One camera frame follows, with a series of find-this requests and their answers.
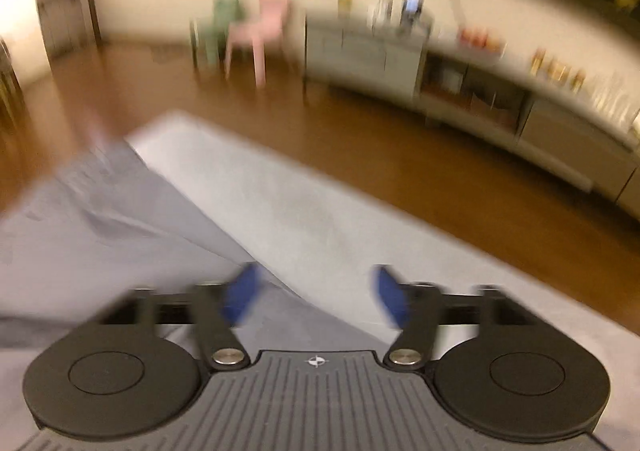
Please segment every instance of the gray fabric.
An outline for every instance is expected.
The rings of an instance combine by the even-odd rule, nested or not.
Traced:
[[[0,449],[36,431],[22,377],[40,352],[124,291],[225,281],[252,257],[125,144],[42,182],[0,223]],[[190,327],[163,327],[193,351]],[[381,341],[306,303],[264,270],[236,332],[262,349],[385,351]]]

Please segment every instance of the gray cabinet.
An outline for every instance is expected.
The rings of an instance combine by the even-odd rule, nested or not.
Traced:
[[[618,205],[640,220],[640,169],[636,169],[625,186],[618,198]]]
[[[534,103],[520,140],[585,175],[614,200],[636,169],[632,153],[609,135],[542,100]]]
[[[412,46],[366,29],[307,23],[306,75],[367,94],[411,105],[421,56],[422,43]]]

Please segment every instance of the brown floor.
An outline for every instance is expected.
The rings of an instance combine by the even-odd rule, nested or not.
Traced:
[[[184,54],[76,52],[26,92],[31,120],[4,134],[0,209],[92,145],[179,108],[376,196],[569,294],[640,334],[640,224],[597,196],[447,127],[268,63],[231,82]]]

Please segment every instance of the chair leg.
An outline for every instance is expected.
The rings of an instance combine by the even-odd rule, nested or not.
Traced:
[[[255,86],[261,88],[266,83],[264,73],[264,43],[262,41],[254,42],[254,68],[255,68]]]
[[[228,79],[229,74],[231,73],[231,56],[233,54],[233,44],[231,41],[226,42],[226,51],[225,51],[225,77]]]

